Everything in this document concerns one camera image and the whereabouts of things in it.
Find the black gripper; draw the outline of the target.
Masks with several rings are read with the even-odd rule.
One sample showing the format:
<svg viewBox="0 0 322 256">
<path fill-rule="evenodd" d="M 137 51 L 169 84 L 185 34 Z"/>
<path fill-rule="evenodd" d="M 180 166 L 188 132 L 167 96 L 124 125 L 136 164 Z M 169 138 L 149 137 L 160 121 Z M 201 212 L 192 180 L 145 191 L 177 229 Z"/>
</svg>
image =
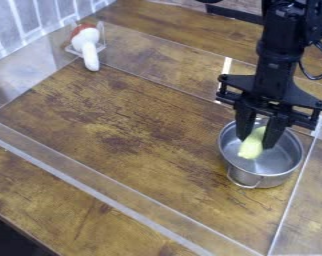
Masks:
<svg viewBox="0 0 322 256">
<path fill-rule="evenodd" d="M 235 109 L 236 136 L 244 141 L 254 129 L 256 115 L 270 118 L 263 148 L 271 149 L 284 130 L 300 126 L 314 130 L 322 112 L 322 100 L 308 94 L 294 81 L 303 52 L 260 51 L 252 75 L 220 74 L 221 87 L 216 99 Z"/>
</svg>

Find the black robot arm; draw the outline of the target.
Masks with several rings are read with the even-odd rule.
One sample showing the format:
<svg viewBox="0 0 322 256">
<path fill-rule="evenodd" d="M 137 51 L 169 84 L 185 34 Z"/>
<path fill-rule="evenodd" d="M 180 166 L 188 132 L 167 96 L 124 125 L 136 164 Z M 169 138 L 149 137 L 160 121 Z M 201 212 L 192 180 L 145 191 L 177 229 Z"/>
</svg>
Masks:
<svg viewBox="0 0 322 256">
<path fill-rule="evenodd" d="M 270 149 L 288 127 L 312 130 L 318 124 L 322 100 L 298 87 L 294 74 L 304 68 L 306 48 L 322 51 L 322 0 L 262 0 L 262 13 L 256 72 L 220 75 L 216 99 L 233 106 L 239 139 L 251 134 L 256 116 L 268 117 L 262 145 Z"/>
</svg>

